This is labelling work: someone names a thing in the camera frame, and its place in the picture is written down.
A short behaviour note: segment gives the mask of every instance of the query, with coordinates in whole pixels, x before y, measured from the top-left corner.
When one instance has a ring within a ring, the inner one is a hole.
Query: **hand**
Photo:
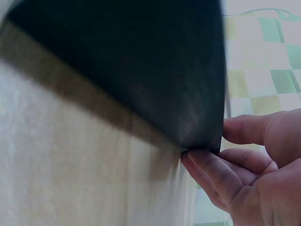
[[[264,145],[267,154],[202,150],[182,163],[213,204],[231,214],[234,226],[301,225],[301,110],[243,115],[224,122],[225,139]]]

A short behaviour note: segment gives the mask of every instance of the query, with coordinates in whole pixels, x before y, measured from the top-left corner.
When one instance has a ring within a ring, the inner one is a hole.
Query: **finger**
[[[222,160],[230,167],[231,170],[233,170],[233,172],[237,174],[244,186],[251,186],[259,178],[257,174],[254,174],[245,168],[235,165],[227,160]]]
[[[220,194],[224,203],[229,206],[235,195],[243,187],[237,174],[221,158],[210,152],[193,150],[188,152],[188,156],[201,171],[209,176],[216,191]]]
[[[224,121],[223,136],[235,144],[264,145],[264,134],[267,125],[283,112],[263,116],[241,115]]]
[[[269,172],[278,170],[276,163],[267,153],[256,150],[230,148],[220,152],[218,156],[257,175],[266,174],[266,169],[269,169]]]
[[[202,172],[186,153],[183,153],[181,162],[192,176],[192,178],[204,189],[210,201],[218,208],[228,212],[227,206],[223,203],[220,195],[216,191],[213,183],[206,173]]]

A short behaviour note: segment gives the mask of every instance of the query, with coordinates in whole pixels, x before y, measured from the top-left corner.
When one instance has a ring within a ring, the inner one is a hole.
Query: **white surface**
[[[301,15],[300,0],[222,0],[224,14],[244,13],[258,8],[278,8]]]

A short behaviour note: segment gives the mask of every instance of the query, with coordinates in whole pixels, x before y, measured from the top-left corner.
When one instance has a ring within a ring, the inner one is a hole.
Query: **green checkered pattern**
[[[263,115],[301,107],[301,16],[259,10],[224,17],[226,60],[232,117]],[[235,145],[222,140],[222,150]],[[198,187],[195,226],[232,226]]]

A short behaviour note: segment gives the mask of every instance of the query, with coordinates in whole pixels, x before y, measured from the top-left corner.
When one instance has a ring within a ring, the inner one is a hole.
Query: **black fabric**
[[[25,0],[9,18],[180,146],[218,152],[218,0]]]

